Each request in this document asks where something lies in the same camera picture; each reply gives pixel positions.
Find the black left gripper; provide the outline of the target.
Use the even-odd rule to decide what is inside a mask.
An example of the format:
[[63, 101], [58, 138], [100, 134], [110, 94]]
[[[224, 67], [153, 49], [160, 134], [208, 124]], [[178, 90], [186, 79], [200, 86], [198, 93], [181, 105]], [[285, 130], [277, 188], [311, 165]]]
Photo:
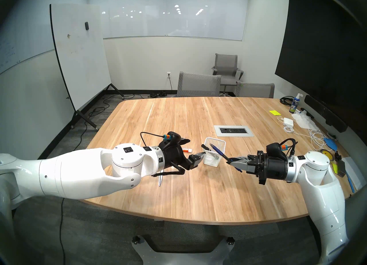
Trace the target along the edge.
[[200, 162], [205, 157], [205, 152], [191, 154], [188, 159], [185, 157], [182, 147], [182, 144], [187, 144], [190, 142], [190, 139], [182, 138], [179, 143], [160, 143], [159, 148], [162, 150], [164, 155], [164, 169], [167, 169], [171, 166], [180, 166], [185, 170], [190, 170], [198, 167]]

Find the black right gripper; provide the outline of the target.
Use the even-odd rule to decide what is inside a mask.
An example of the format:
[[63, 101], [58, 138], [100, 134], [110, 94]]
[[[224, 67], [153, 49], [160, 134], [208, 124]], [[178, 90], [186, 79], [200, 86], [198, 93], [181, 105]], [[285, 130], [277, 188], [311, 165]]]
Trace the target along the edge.
[[288, 159], [282, 151], [264, 153], [258, 151], [256, 156], [240, 156], [228, 158], [239, 172], [256, 173], [259, 184], [265, 185], [267, 178], [285, 180], [288, 173]]

